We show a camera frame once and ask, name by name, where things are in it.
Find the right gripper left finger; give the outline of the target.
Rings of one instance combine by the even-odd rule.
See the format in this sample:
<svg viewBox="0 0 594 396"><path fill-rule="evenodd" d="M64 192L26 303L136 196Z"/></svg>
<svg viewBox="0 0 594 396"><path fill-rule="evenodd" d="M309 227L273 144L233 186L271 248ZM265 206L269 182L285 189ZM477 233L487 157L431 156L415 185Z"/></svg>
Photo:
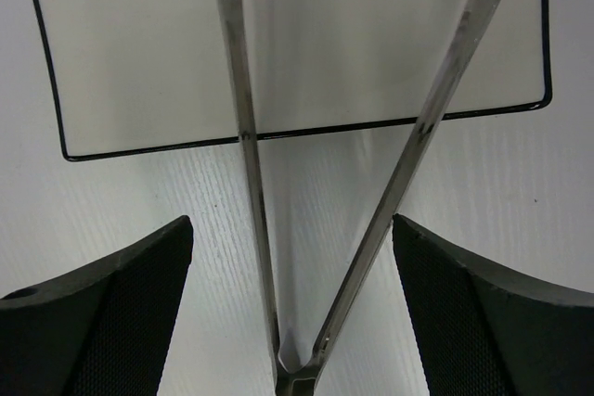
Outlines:
<svg viewBox="0 0 594 396"><path fill-rule="evenodd" d="M181 216L1 299L4 395L155 395L192 260Z"/></svg>

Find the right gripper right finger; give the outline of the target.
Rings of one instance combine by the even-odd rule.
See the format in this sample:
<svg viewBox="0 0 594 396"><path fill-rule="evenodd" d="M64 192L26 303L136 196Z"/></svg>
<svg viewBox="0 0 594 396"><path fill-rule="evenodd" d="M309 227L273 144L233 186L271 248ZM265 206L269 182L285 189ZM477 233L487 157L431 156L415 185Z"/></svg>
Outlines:
<svg viewBox="0 0 594 396"><path fill-rule="evenodd" d="M394 258L431 395L590 395L593 296L397 214Z"/></svg>

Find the white square plate black rim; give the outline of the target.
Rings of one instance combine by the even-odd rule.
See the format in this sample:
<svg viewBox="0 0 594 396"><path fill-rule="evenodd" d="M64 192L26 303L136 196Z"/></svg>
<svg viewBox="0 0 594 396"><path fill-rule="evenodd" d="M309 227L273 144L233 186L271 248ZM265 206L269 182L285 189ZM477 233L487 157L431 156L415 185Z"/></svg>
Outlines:
<svg viewBox="0 0 594 396"><path fill-rule="evenodd" d="M231 144L217 0L32 0L66 160ZM412 123L465 0L243 0L258 135ZM549 0L501 0L450 120L552 99Z"/></svg>

